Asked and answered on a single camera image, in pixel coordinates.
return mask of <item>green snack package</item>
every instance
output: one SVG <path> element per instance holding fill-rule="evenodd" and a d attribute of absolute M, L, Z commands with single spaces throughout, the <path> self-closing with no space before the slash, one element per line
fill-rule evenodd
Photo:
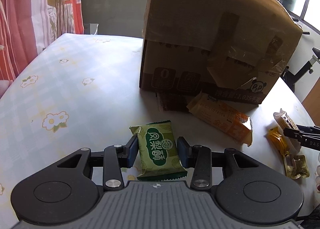
<path fill-rule="evenodd" d="M 171 130 L 171 121 L 130 127 L 138 136 L 141 174 L 138 180 L 160 181 L 187 175 L 181 166 Z"/>

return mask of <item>orange snack package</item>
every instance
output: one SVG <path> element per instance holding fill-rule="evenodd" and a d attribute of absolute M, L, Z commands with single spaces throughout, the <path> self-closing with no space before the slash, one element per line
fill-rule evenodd
<path fill-rule="evenodd" d="M 223 131 L 241 144 L 252 144 L 251 118 L 206 94 L 198 94 L 187 105 L 189 112 Z"/>

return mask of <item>round stamp logo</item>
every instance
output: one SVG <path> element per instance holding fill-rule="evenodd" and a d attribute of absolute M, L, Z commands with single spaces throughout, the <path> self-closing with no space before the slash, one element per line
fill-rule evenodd
<path fill-rule="evenodd" d="M 169 139 L 163 139 L 161 141 L 161 146 L 162 146 L 163 149 L 168 151 L 168 150 L 172 149 L 173 142 L 171 140 L 169 140 Z"/>

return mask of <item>snack package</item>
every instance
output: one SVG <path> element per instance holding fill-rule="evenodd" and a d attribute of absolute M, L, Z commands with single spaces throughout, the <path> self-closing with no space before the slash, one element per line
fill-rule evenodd
<path fill-rule="evenodd" d="M 285 111 L 280 109 L 280 112 L 273 113 L 273 117 L 275 118 L 277 124 L 281 127 L 282 130 L 284 128 L 291 128 L 295 130 L 299 130 L 299 128 L 295 125 L 293 120 L 287 115 Z M 301 150 L 300 142 L 297 139 L 288 138 L 290 140 L 290 153 L 292 155 L 297 155 Z"/>
<path fill-rule="evenodd" d="M 189 112 L 200 120 L 223 131 L 241 144 L 252 144 L 251 118 L 214 97 L 199 93 L 187 105 Z"/>
<path fill-rule="evenodd" d="M 138 180 L 160 181 L 187 175 L 178 156 L 171 130 L 171 121 L 130 127 L 138 136 L 141 175 Z"/>
<path fill-rule="evenodd" d="M 269 130 L 269 138 L 283 157 L 285 175 L 291 179 L 309 177 L 309 170 L 304 155 L 294 156 L 290 154 L 289 145 L 278 127 Z"/>

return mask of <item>panda logo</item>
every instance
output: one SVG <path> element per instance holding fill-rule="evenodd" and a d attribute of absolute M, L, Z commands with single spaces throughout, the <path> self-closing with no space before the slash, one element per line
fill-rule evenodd
<path fill-rule="evenodd" d="M 250 89 L 248 89 L 248 90 L 251 90 L 252 92 L 260 92 L 263 90 L 264 87 L 266 87 L 266 85 L 267 85 L 266 82 L 253 80 L 252 85 L 251 85 Z"/>

